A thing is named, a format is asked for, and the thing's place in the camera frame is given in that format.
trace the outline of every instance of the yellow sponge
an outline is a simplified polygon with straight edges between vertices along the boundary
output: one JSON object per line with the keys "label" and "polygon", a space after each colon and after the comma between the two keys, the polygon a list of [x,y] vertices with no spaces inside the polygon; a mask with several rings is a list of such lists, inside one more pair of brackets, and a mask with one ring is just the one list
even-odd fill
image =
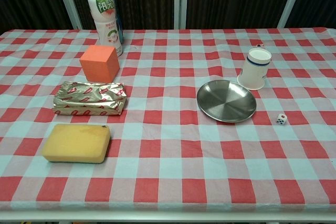
{"label": "yellow sponge", "polygon": [[41,154],[55,162],[101,163],[109,140],[105,125],[57,124]]}

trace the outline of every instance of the metal plate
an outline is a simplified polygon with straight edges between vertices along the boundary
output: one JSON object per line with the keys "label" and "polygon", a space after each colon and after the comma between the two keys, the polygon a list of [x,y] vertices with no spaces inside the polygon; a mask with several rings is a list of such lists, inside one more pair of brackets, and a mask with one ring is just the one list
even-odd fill
{"label": "metal plate", "polygon": [[227,123],[250,118],[257,107],[256,99],[248,89],[227,80],[210,81],[201,86],[197,103],[205,114]]}

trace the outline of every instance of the foam cube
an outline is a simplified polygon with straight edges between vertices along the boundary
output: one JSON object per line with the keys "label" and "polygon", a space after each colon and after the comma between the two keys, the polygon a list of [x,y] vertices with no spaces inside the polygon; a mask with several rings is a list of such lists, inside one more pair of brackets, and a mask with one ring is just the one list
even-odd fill
{"label": "foam cube", "polygon": [[90,82],[113,82],[120,68],[117,51],[110,46],[91,45],[79,61]]}

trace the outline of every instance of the die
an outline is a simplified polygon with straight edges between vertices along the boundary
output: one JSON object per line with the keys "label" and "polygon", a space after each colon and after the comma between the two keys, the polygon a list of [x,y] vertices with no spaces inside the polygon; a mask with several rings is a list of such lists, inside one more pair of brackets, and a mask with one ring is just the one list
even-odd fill
{"label": "die", "polygon": [[279,114],[277,118],[277,124],[284,125],[287,121],[287,116],[285,114]]}

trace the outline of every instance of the foil wrapper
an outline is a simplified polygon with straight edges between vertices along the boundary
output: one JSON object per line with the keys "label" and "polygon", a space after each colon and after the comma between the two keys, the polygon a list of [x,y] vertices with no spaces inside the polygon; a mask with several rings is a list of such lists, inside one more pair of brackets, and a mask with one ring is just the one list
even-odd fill
{"label": "foil wrapper", "polygon": [[120,115],[126,102],[123,83],[65,81],[54,97],[60,115]]}

